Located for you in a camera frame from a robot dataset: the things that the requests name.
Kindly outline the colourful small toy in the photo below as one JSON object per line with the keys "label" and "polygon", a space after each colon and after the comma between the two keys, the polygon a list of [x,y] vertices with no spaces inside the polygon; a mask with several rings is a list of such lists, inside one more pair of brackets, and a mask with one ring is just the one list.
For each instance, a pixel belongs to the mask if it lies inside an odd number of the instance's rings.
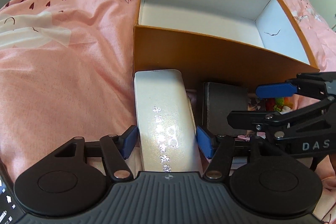
{"label": "colourful small toy", "polygon": [[294,103],[289,97],[267,98],[265,100],[265,108],[267,111],[287,113],[293,110]]}

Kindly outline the dark card box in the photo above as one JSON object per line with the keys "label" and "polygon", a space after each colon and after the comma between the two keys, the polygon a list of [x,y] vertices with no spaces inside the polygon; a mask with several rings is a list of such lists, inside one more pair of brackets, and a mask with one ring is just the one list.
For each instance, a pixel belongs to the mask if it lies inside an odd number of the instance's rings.
{"label": "dark card box", "polygon": [[232,110],[248,110],[247,90],[238,86],[207,82],[203,85],[203,126],[213,135],[245,135],[232,128],[227,116]]}

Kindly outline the pink patterned duvet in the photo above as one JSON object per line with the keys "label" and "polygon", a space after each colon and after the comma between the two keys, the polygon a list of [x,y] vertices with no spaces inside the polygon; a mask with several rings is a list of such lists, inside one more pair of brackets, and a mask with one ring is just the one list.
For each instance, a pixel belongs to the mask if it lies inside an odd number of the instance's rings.
{"label": "pink patterned duvet", "polygon": [[[335,35],[309,0],[284,2],[310,35],[318,64],[335,68]],[[134,13],[135,0],[12,0],[1,9],[1,223],[45,223],[12,208],[11,182],[28,167],[75,135],[95,140],[135,121]],[[201,223],[196,217],[206,216],[156,216],[168,213],[163,200],[145,203],[133,192],[52,223]]]}

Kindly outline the orange cardboard box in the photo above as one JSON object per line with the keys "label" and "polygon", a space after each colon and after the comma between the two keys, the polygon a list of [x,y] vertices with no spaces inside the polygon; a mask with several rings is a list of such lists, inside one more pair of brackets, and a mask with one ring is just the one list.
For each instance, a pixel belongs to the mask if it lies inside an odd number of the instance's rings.
{"label": "orange cardboard box", "polygon": [[133,71],[176,69],[185,87],[222,80],[255,90],[318,72],[283,0],[139,0]]}

